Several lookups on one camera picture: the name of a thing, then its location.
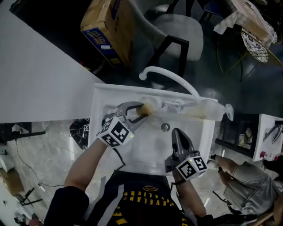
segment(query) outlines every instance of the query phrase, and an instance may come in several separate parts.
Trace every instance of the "sink basin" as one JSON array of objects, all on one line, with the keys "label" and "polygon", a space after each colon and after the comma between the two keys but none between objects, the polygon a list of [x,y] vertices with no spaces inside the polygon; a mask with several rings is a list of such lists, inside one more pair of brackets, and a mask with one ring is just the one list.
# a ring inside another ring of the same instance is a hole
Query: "sink basin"
[{"label": "sink basin", "polygon": [[[171,91],[95,84],[88,143],[91,144],[96,139],[105,114],[114,112],[117,105],[123,102],[141,101],[145,98],[155,99],[160,108],[162,101],[182,99],[186,102],[194,100],[192,95]],[[137,117],[134,110],[129,111],[128,114],[130,118]],[[167,132],[161,129],[164,123],[170,126]],[[135,131],[135,137],[129,143],[117,148],[126,163],[126,166],[121,170],[134,173],[170,175],[165,173],[164,160],[173,152],[171,132],[174,128],[183,130],[192,140],[195,150],[199,150],[203,160],[207,161],[214,124],[214,121],[198,120],[189,118],[180,112],[172,113],[168,109],[159,109]],[[101,168],[107,168],[110,171],[115,170],[120,165],[121,162],[117,154],[111,148],[106,150],[99,162]]]}]

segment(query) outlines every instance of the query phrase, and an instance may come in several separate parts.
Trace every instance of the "dark floor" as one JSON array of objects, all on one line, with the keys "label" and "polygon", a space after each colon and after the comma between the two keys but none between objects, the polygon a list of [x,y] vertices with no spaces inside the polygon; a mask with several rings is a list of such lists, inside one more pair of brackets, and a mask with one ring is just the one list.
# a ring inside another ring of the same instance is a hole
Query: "dark floor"
[{"label": "dark floor", "polygon": [[[184,0],[179,1],[174,13],[185,14]],[[191,17],[199,20],[203,11],[195,1]],[[188,81],[201,96],[215,98],[220,103],[230,103],[235,111],[243,113],[264,113],[283,117],[283,68],[258,64],[248,77],[240,82],[241,66],[238,64],[227,75],[223,75],[216,58],[216,44],[213,40],[213,28],[222,20],[216,15],[210,21],[202,23],[204,46],[199,61],[187,61],[183,78]],[[227,70],[238,59],[238,53],[234,44],[224,43],[220,48],[220,61]],[[271,45],[270,50],[283,61],[283,44]],[[141,32],[137,31],[134,51],[133,65],[131,71],[103,72],[101,79],[110,84],[150,87],[163,90],[188,93],[182,86],[174,81],[158,74],[150,74],[146,81],[141,81],[138,75],[145,68],[147,62],[153,55],[153,46]],[[249,72],[256,60],[244,59],[244,75]],[[179,61],[163,54],[156,66],[168,69],[174,73],[178,72]]]}]

